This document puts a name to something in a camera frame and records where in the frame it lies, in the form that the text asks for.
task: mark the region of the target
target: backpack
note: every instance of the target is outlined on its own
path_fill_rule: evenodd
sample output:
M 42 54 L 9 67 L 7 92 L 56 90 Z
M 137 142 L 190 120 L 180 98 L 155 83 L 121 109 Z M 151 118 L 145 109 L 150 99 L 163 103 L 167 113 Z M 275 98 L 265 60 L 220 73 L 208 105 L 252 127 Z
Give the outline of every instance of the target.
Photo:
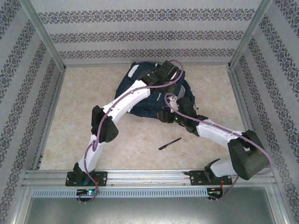
M 124 91 L 126 91 L 135 80 L 141 75 L 145 70 L 152 70 L 156 67 L 161 67 L 158 63 L 152 62 L 141 62 L 141 63 L 132 63 L 131 68 L 126 73 L 125 77 L 118 86 L 115 94 L 115 98 L 118 98 Z M 178 80 L 177 86 L 174 90 L 174 94 L 178 98 L 188 97 L 194 104 L 195 97 L 193 96 L 189 84 L 186 82 L 185 71 L 183 72 L 182 77 Z M 157 113 L 164 110 L 165 107 L 168 108 L 164 101 L 164 93 L 152 93 L 147 98 L 140 101 L 128 112 L 134 114 L 138 117 L 147 117 L 147 118 L 156 118 L 158 119 Z

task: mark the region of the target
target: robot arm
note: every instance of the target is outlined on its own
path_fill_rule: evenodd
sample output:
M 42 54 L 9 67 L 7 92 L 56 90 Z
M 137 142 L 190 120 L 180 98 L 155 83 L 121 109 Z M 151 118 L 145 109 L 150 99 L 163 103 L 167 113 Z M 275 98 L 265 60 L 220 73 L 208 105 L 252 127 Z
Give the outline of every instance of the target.
M 139 80 L 136 80 L 127 91 L 110 104 L 107 104 L 102 108 L 99 108 L 98 106 L 93 108 L 92 135 L 90 144 L 97 140 L 99 124 L 104 116 L 107 117 L 103 120 L 101 126 L 97 148 L 87 150 L 87 154 L 84 155 L 74 166 L 74 173 L 80 182 L 84 183 L 84 185 L 88 184 L 89 178 L 86 177 L 85 171 L 87 170 L 88 173 L 91 173 L 95 170 L 96 162 L 105 145 L 116 138 L 118 130 L 115 124 L 118 120 L 135 104 L 148 97 L 151 94 L 152 89 L 150 88 L 152 86 L 157 86 L 165 83 L 166 80 L 169 81 L 173 79 L 177 72 L 178 68 L 166 61 L 158 70 L 154 72 L 146 71 Z M 170 88 L 160 88 L 159 91 L 168 92 L 169 89 Z M 171 105 L 173 105 L 175 109 L 178 109 L 178 111 L 182 114 L 188 115 L 192 118 L 197 118 L 201 121 L 205 120 L 208 123 L 213 124 L 213 122 L 207 117 L 196 114 L 196 111 L 193 108 L 193 103 L 188 98 L 174 98 L 171 100 Z M 224 132 L 213 125 L 206 125 L 204 123 L 187 119 L 176 114 L 171 109 L 159 112 L 158 118 L 162 122 L 166 123 L 177 122 L 179 125 L 184 126 L 188 132 L 197 136 L 209 138 L 229 150 L 231 157 L 230 160 L 215 160 L 205 167 L 205 175 L 208 180 L 224 175 L 239 175 L 241 178 L 248 180 L 269 165 L 268 159 L 255 147 L 237 136 Z M 263 147 L 253 131 L 235 133 L 245 136 L 260 147 Z
M 205 166 L 205 175 L 209 181 L 214 177 L 225 175 L 238 175 L 244 180 L 249 180 L 270 164 L 268 158 L 259 149 L 244 140 L 244 138 L 250 140 L 264 149 L 254 131 L 247 130 L 242 133 L 230 130 L 214 123 L 205 116 L 197 115 L 189 98 L 170 97 L 169 100 L 170 106 L 181 115 L 172 109 L 164 110 L 158 113 L 160 121 L 165 123 L 177 122 L 185 127 L 188 132 L 208 138 L 229 150 L 230 160 L 217 159 Z M 182 115 L 202 122 L 188 119 Z
M 109 110 L 109 108 L 118 101 L 122 96 L 126 93 L 131 92 L 137 88 L 145 87 L 146 84 L 141 80 L 136 80 L 133 85 L 128 88 L 123 94 L 121 94 L 117 99 L 112 101 L 110 104 L 103 106 L 103 108 L 99 108 L 95 106 L 93 108 L 92 114 L 92 135 L 89 141 L 89 144 L 94 142 L 97 139 L 98 127 L 100 124 L 100 120 L 104 116 L 104 114 Z M 111 112 L 109 112 L 108 117 L 105 119 L 105 123 L 103 123 L 101 133 L 100 133 L 100 143 L 98 144 L 96 150 L 88 150 L 86 156 L 86 167 L 88 172 L 91 172 L 95 169 L 96 163 L 105 147 L 105 145 L 112 141 L 118 134 L 118 130 L 115 124 L 119 121 L 119 119 L 130 110 L 135 104 L 145 99 L 150 95 L 150 89 L 141 89 L 133 92 L 126 96 L 123 100 L 121 100 L 116 106 L 113 108 Z M 78 167 L 84 171 L 84 156 L 78 162 Z

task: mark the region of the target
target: decorative border stripe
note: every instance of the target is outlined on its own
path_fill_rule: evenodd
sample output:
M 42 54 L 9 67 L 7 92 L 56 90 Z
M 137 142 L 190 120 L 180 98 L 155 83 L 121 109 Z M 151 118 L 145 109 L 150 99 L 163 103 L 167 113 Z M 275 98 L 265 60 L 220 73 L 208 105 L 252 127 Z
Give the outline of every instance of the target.
M 240 90 L 241 90 L 241 93 L 242 93 L 242 96 L 243 96 L 243 99 L 244 99 L 244 103 L 245 103 L 245 106 L 246 106 L 246 109 L 247 109 L 247 112 L 248 112 L 248 116 L 249 116 L 249 119 L 250 119 L 250 122 L 251 122 L 251 126 L 252 126 L 252 128 L 253 128 L 253 131 L 255 131 L 254 123 L 253 123 L 251 114 L 249 113 L 249 107 L 248 107 L 248 105 L 247 105 L 247 102 L 246 102 L 246 99 L 245 99 L 245 97 L 244 97 L 244 93 L 243 93 L 242 87 L 241 87 L 241 85 L 240 85 L 240 82 L 239 82 L 239 79 L 238 79 L 238 76 L 237 76 L 237 71 L 236 71 L 235 68 L 233 68 L 233 69 L 234 69 L 234 72 L 235 72 L 235 77 L 237 78 L 237 80 L 238 80 L 238 84 L 239 84 L 239 86 L 240 86 Z
M 7 0 L 1 6 L 0 10 L 0 40 L 10 26 L 10 23 L 15 18 L 15 15 L 20 10 L 21 4 L 18 0 Z
M 299 102 L 299 70 L 294 63 L 294 60 L 288 53 L 287 48 L 283 44 L 267 15 L 263 17 L 260 23 L 260 28 L 264 36 L 267 38 L 267 41 L 272 49 L 272 52 L 275 54 L 276 60 L 279 62 L 282 71 L 285 72 L 286 79 L 290 83 L 290 86 L 292 87 L 292 90 Z
M 242 71 L 245 75 L 245 79 L 246 79 L 248 88 L 250 90 L 250 94 L 252 96 L 253 102 L 256 106 L 256 111 L 259 115 L 259 119 L 260 119 L 261 125 L 263 127 L 264 134 L 266 135 L 266 139 L 268 141 L 270 150 L 274 157 L 274 162 L 276 164 L 276 168 L 278 169 L 279 176 L 282 180 L 281 182 L 283 183 L 284 189 L 287 193 L 286 196 L 289 199 L 289 204 L 292 207 L 292 212 L 295 214 L 295 216 L 294 216 L 295 220 L 297 222 L 299 222 L 299 203 L 298 203 L 299 198 L 298 198 L 298 193 L 296 192 L 296 186 L 292 182 L 293 179 L 290 177 L 290 175 L 291 175 L 290 171 L 287 169 L 286 161 L 285 161 L 284 157 L 282 156 L 282 152 L 280 150 L 280 146 L 278 144 L 276 135 L 273 132 L 271 122 L 269 122 L 268 114 L 267 114 L 265 106 L 263 104 L 261 95 L 258 93 L 255 81 L 252 77 L 250 68 L 245 59 L 244 54 L 241 56 L 241 58 L 239 60 L 239 64 L 240 64 Z
M 288 142 L 291 145 L 291 149 L 294 150 L 294 156 L 297 158 L 297 162 L 299 163 L 299 134 L 297 133 L 297 128 L 295 128 L 294 121 L 291 120 L 292 118 L 289 115 L 289 110 L 285 107 L 284 99 L 281 97 L 279 89 L 275 83 L 275 79 L 268 68 L 266 60 L 263 57 L 255 38 L 250 40 L 248 47 L 252 53 L 252 56 L 254 57 L 258 70 L 261 73 L 268 93 L 270 94 L 272 103 L 276 109 L 278 118 L 280 119 L 280 123 L 285 131 L 285 135 L 288 137 Z
M 275 0 L 275 4 L 285 16 L 296 36 L 299 38 L 299 7 L 294 0 Z
M 45 73 L 45 77 L 43 79 L 43 83 L 41 85 L 41 88 L 39 90 L 38 96 L 36 98 L 36 102 L 35 105 L 32 109 L 32 113 L 31 113 L 31 117 L 29 119 L 28 122 L 28 126 L 26 127 L 26 131 L 24 133 L 24 137 L 22 138 L 22 144 L 20 144 L 20 148 L 18 149 L 18 155 L 15 158 L 14 161 L 14 167 L 11 169 L 11 174 L 9 175 L 9 180 L 6 183 L 7 187 L 5 188 L 4 192 L 3 192 L 3 197 L 1 198 L 1 204 L 0 204 L 0 223 L 5 223 L 5 219 L 8 215 L 8 211 L 10 209 L 11 206 L 11 202 L 13 200 L 13 196 L 15 194 L 16 191 L 16 187 L 20 178 L 20 174 L 21 174 L 21 170 L 24 166 L 24 162 L 27 156 L 27 151 L 29 149 L 30 146 L 30 141 L 31 138 L 33 136 L 37 121 L 39 119 L 39 115 L 40 112 L 42 110 L 43 107 L 43 102 L 44 99 L 46 97 L 46 93 L 51 81 L 51 78 L 53 77 L 53 72 L 54 69 L 56 67 L 56 64 L 53 60 L 53 58 L 50 60 L 50 63 L 47 67 L 47 71 Z M 43 125 L 43 130 L 41 135 L 43 135 L 44 129 L 45 129 L 45 125 L 47 122 L 47 118 L 48 118 L 48 114 L 50 112 L 50 108 L 51 108 L 51 104 L 55 95 L 55 91 L 56 91 L 56 87 L 59 81 L 59 77 L 56 81 L 56 85 L 55 85 L 55 89 L 52 95 L 52 99 L 50 101 L 50 106 L 46 115 L 46 119 Z
M 239 41 L 243 31 L 128 31 L 105 33 L 51 34 L 54 43 L 114 41 Z
M 235 49 L 128 49 L 60 51 L 62 59 L 129 57 L 231 57 Z
M 18 37 L 18 41 L 15 43 L 11 54 L 8 56 L 6 60 L 6 64 L 3 66 L 0 75 L 0 103 L 4 98 L 5 92 L 10 85 L 12 77 L 16 72 L 16 69 L 19 67 L 19 63 L 24 56 L 24 53 L 31 41 L 33 34 L 36 29 L 30 20 L 26 23 L 25 27 L 22 30 L 22 33 Z
M 23 84 L 19 90 L 18 96 L 15 99 L 13 109 L 11 110 L 12 113 L 8 116 L 6 126 L 3 128 L 3 133 L 1 133 L 0 135 L 0 168 L 2 167 L 2 162 L 5 160 L 5 154 L 7 153 L 7 150 L 10 146 L 14 131 L 19 123 L 19 118 L 21 117 L 21 114 L 27 102 L 28 95 L 30 94 L 30 90 L 46 51 L 47 48 L 41 41 L 36 50 L 36 54 L 33 57 L 29 70 L 25 76 Z
M 249 21 L 255 10 L 243 8 L 134 9 L 39 13 L 44 24 L 131 21 Z

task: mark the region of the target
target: pen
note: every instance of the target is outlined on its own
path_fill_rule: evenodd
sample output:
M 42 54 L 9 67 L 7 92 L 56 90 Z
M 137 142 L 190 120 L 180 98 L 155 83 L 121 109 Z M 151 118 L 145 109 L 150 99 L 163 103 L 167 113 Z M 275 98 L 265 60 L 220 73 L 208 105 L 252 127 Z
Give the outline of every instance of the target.
M 170 143 L 168 143 L 168 144 L 166 144 L 166 145 L 160 147 L 159 150 L 162 150 L 162 149 L 166 148 L 167 146 L 171 145 L 172 143 L 175 143 L 176 141 L 181 140 L 181 139 L 182 139 L 182 138 L 175 139 L 174 141 L 171 141 Z

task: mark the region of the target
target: beige floor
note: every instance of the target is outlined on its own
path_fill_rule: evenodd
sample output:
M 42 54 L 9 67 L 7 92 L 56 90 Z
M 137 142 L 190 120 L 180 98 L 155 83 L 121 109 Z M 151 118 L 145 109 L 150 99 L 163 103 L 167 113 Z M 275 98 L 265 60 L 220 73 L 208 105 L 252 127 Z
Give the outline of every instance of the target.
M 114 99 L 129 67 L 68 68 L 40 169 L 72 169 L 90 138 L 91 111 Z M 198 114 L 243 131 L 225 66 L 186 66 L 186 80 L 199 105 Z M 125 114 L 117 124 L 118 137 L 107 144 L 97 169 L 203 168 L 228 151 L 211 140 L 196 137 L 178 124 Z M 160 151 L 158 148 L 181 137 Z

